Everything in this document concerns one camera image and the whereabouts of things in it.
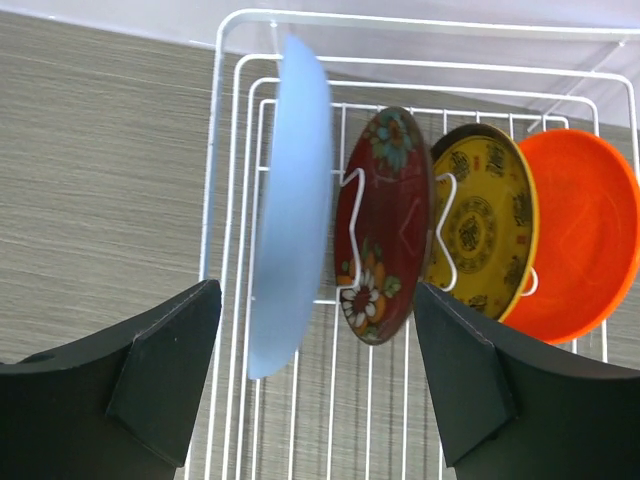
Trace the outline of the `red floral plate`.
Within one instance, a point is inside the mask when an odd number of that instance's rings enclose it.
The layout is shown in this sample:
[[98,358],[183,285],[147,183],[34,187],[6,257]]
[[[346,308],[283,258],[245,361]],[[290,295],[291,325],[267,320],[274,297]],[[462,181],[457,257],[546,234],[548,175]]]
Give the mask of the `red floral plate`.
[[339,304],[353,333],[380,345],[411,313],[434,238],[434,172],[415,118],[388,107],[370,119],[344,179],[334,225]]

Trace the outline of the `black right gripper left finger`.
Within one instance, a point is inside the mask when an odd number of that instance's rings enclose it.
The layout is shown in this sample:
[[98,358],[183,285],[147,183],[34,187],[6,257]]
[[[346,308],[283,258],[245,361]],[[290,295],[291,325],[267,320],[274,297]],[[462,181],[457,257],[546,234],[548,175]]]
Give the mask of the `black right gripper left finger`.
[[170,479],[186,463],[221,314],[207,279],[1,368],[5,479]]

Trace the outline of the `light blue plate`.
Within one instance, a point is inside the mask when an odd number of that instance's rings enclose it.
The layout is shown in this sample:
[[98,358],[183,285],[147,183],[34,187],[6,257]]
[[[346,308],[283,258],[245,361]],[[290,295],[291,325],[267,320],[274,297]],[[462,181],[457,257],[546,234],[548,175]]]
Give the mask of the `light blue plate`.
[[247,376],[271,376],[300,346],[327,248],[333,187],[331,92],[323,66],[299,38],[285,42],[263,197]]

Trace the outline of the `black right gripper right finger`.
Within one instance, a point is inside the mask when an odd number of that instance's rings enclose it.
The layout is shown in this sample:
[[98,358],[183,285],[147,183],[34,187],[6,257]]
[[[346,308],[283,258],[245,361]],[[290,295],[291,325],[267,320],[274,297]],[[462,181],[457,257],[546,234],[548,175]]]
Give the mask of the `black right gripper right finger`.
[[638,371],[547,345],[425,283],[414,300],[457,478],[638,478]]

